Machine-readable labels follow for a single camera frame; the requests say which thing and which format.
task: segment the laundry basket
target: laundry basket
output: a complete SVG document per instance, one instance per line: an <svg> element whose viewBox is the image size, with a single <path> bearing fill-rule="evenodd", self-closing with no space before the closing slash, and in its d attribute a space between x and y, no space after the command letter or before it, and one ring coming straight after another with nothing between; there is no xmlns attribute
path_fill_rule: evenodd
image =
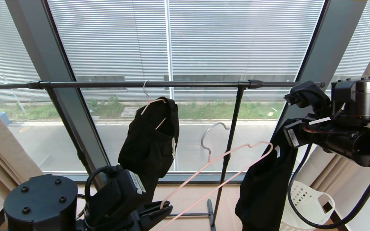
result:
<svg viewBox="0 0 370 231"><path fill-rule="evenodd" d="M327 213L323 211L323 208L318 201L319 197L322 195L326 195L332 205L332 209ZM298 181L294 181L294 184L292 185L291 196L292 202L294 202L296 209L302 214L302 216L304 216L308 221L316 224L325 224L335 209L335 202L329 194L313 190L311 187ZM315 229L316 228L307 225L298 217L298 215L295 214L289 204L288 198L286 198L285 209L282 215L279 231L308 231Z"/></svg>

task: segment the black garment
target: black garment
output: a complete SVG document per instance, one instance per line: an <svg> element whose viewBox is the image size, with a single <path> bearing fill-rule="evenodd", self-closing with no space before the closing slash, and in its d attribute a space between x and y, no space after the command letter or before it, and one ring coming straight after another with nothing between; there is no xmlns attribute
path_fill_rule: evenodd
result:
<svg viewBox="0 0 370 231"><path fill-rule="evenodd" d="M173 146L176 148L179 136L178 105L171 99L160 98L166 103L151 103L143 115L145 106L137 110L118 158L124 169L139 175L146 190L146 203L152 201L158 178L166 175L173 162Z"/></svg>
<svg viewBox="0 0 370 231"><path fill-rule="evenodd" d="M282 127L271 140L273 151L251 166L241 183L235 214L242 221L243 231L279 230L288 183L298 152L298 149L289 146Z"/></svg>

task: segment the screw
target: screw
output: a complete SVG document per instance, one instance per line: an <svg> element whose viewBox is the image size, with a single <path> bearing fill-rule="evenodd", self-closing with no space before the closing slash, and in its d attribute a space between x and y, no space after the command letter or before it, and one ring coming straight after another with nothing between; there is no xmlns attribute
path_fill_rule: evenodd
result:
<svg viewBox="0 0 370 231"><path fill-rule="evenodd" d="M28 190L29 190L28 186L24 186L22 187L21 192L26 193L28 192Z"/></svg>
<svg viewBox="0 0 370 231"><path fill-rule="evenodd" d="M28 214L29 212L31 212L31 208L29 206L25 206L24 208L22 208L23 214Z"/></svg>

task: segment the gray pavement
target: gray pavement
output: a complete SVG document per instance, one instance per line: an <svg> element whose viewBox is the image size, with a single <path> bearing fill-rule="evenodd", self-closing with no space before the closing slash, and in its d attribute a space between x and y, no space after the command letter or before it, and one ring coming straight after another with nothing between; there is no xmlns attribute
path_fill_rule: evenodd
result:
<svg viewBox="0 0 370 231"><path fill-rule="evenodd" d="M238 123L232 147L244 143L269 141L275 124L276 121ZM201 136L210 125L180 125L177 155L171 171L196 171L207 163L208 151L201 148ZM30 123L8 127L43 171L85 171L63 124ZM98 124L97 130L111 164L117 164L118 153L128 132L128 124ZM229 130L224 130L222 126L213 128L207 135L204 144L212 150L213 158L224 153L228 135ZM260 144L252 149L244 147L236 151L231 157L228 170L241 170L259 158L265 148L265 144ZM220 171L221 168L222 158L205 170Z"/></svg>

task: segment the curtain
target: curtain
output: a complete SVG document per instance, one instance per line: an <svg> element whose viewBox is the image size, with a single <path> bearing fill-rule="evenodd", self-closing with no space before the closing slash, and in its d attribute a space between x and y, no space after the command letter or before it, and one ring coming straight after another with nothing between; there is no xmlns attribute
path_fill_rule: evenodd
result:
<svg viewBox="0 0 370 231"><path fill-rule="evenodd" d="M27 155L8 127L0 120L0 196L42 171Z"/></svg>
<svg viewBox="0 0 370 231"><path fill-rule="evenodd" d="M362 77L370 76L370 63ZM315 160L323 159L315 170ZM363 167L339 155L332 156L316 149L298 174L298 181L310 185L313 189L334 195L358 170Z"/></svg>

